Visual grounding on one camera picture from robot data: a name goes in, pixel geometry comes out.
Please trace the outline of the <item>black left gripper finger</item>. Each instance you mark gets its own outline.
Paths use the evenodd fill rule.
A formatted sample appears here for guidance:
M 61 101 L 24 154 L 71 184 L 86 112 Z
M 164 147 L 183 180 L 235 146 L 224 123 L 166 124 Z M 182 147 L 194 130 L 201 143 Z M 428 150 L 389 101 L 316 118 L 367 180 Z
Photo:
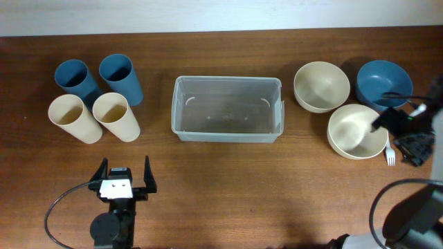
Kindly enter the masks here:
M 94 175 L 91 177 L 90 181 L 103 181 L 107 178 L 107 171 L 108 169 L 108 160 L 107 158 L 103 158 L 99 168 L 94 173 Z
M 147 189 L 156 189 L 156 181 L 150 166 L 149 156 L 145 157 L 145 169 L 144 169 L 143 180 L 145 182 L 145 186 Z

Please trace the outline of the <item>cream bowl front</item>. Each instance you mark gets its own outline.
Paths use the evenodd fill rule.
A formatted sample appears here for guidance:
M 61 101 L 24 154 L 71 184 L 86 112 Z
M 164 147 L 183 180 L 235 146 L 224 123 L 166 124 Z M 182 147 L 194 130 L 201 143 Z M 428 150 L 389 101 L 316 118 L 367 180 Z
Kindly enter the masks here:
M 372 130 L 379 114 L 361 104 L 344 105 L 330 116 L 327 139 L 339 155 L 352 160 L 363 160 L 379 155 L 386 147 L 388 131 Z

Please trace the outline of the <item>cream bowl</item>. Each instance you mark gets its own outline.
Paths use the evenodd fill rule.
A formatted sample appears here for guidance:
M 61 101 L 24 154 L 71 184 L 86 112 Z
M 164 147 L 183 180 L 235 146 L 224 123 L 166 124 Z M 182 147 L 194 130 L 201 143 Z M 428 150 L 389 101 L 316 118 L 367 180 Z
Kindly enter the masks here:
M 388 131 L 372 130 L 379 114 L 361 104 L 344 105 L 330 116 L 327 139 L 339 155 L 352 160 L 363 160 L 379 155 L 386 147 Z
M 293 80 L 297 103 L 312 113 L 340 107 L 350 95 L 347 75 L 329 62 L 310 62 L 300 67 Z

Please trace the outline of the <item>blue bowl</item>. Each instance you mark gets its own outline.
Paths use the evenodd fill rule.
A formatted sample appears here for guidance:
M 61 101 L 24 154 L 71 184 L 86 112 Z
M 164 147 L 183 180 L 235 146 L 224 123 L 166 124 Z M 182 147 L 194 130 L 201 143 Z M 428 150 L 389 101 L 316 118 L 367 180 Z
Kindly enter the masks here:
M 383 99 L 384 93 L 400 96 L 413 94 L 413 82 L 407 72 L 397 64 L 386 60 L 374 60 L 364 64 L 356 77 L 356 98 L 362 104 L 384 111 L 389 107 L 399 108 L 406 99 Z

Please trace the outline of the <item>cream bowl back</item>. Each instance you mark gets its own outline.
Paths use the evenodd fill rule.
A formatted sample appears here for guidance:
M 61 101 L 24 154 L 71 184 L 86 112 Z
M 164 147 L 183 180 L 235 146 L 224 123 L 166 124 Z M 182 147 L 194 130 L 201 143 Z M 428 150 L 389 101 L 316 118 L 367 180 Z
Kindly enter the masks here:
M 297 103 L 312 113 L 340 107 L 350 95 L 347 75 L 329 62 L 310 62 L 300 67 L 293 80 Z

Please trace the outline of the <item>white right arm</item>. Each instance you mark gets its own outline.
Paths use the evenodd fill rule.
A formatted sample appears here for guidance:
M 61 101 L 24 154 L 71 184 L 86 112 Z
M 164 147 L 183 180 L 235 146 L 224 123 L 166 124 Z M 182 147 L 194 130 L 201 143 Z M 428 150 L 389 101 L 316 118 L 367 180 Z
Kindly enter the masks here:
M 344 234 L 332 239 L 327 248 L 441 248 L 442 247 L 442 77 L 436 77 L 428 95 L 422 98 L 426 109 L 409 116 L 392 107 L 374 119 L 370 131 L 387 129 L 403 160 L 421 166 L 429 158 L 429 179 L 406 178 L 388 184 L 376 195 L 369 213 L 370 233 Z M 380 233 L 374 228 L 374 213 L 381 197 L 390 189 L 405 184 L 422 184 L 423 188 L 396 204 L 388 213 Z

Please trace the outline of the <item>left arm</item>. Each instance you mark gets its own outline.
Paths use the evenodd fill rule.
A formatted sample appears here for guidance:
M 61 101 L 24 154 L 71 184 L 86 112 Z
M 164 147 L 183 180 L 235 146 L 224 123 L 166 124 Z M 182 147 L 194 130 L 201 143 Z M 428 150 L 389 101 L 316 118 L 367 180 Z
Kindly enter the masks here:
M 132 172 L 128 167 L 108 168 L 105 158 L 91 177 L 89 190 L 109 205 L 109 210 L 99 214 L 90 225 L 90 235 L 94 248 L 132 248 L 136 203 L 147 201 L 148 195 L 157 192 L 150 159 L 145 157 L 143 187 L 132 185 Z

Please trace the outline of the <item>clear plastic container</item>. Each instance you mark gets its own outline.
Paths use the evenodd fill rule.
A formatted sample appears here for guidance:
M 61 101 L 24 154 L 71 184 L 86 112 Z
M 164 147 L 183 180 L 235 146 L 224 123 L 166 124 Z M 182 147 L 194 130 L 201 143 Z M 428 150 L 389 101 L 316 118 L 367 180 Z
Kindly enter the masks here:
M 172 131 L 189 142 L 272 143 L 284 131 L 281 90 L 275 77 L 180 76 Z

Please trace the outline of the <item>white plastic fork left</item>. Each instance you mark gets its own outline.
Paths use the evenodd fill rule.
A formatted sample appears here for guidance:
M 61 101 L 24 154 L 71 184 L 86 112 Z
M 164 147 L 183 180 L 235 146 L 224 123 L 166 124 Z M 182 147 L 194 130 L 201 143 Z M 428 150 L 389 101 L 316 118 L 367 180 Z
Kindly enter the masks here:
M 388 166 L 394 166 L 395 165 L 395 151 L 390 145 L 390 139 L 387 138 L 386 145 L 385 145 L 385 156 L 386 156 L 386 162 Z

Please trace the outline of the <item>cream cup front right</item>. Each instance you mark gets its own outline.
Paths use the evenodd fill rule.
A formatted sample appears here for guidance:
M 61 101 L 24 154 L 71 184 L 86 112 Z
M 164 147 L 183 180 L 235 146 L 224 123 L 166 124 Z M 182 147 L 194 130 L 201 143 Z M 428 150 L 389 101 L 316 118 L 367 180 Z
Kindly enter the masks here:
M 132 142 L 141 128 L 126 98 L 119 93 L 101 95 L 93 104 L 94 118 L 123 142 Z

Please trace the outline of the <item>cream cup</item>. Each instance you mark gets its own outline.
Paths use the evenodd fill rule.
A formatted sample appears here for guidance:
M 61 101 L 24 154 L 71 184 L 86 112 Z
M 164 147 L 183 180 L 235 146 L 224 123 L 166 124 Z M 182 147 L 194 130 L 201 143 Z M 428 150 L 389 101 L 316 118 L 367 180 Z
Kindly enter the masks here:
M 94 118 L 123 142 L 132 142 L 141 128 L 126 98 L 119 93 L 101 95 L 93 104 Z
M 65 94 L 54 99 L 48 108 L 50 121 L 86 144 L 98 142 L 102 128 L 76 95 Z

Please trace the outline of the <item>cream cup front left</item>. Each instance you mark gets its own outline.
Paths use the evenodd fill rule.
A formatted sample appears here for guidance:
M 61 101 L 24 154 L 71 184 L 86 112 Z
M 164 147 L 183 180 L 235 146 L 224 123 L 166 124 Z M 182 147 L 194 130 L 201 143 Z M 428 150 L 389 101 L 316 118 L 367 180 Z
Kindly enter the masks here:
M 86 144 L 98 142 L 102 128 L 76 95 L 65 94 L 54 99 L 48 108 L 50 121 Z

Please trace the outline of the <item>blue cup back left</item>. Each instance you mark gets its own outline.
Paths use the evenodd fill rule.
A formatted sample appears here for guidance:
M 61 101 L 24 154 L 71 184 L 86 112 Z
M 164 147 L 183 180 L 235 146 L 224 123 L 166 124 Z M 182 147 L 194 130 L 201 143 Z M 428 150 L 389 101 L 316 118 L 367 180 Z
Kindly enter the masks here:
M 103 94 L 87 65 L 79 59 L 61 63 L 54 73 L 55 82 L 67 93 L 78 96 L 88 110 Z

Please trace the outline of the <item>blue cup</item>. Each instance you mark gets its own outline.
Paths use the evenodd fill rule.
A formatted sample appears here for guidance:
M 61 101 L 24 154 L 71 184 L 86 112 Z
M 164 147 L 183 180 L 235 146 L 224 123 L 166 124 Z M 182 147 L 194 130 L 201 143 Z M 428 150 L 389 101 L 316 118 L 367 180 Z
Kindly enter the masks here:
M 67 93 L 78 96 L 88 110 L 103 94 L 87 65 L 79 59 L 61 63 L 54 73 L 55 82 Z
M 113 54 L 105 57 L 99 65 L 99 74 L 114 92 L 126 98 L 129 106 L 143 101 L 143 90 L 128 56 Z

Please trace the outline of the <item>blue cup back right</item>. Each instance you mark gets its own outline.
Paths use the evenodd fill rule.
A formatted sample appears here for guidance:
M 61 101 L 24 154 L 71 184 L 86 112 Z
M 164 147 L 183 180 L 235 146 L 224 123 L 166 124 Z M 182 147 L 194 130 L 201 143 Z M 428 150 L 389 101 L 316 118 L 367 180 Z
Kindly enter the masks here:
M 143 101 L 143 90 L 128 56 L 113 54 L 105 57 L 99 65 L 99 74 L 114 92 L 126 98 L 129 106 Z

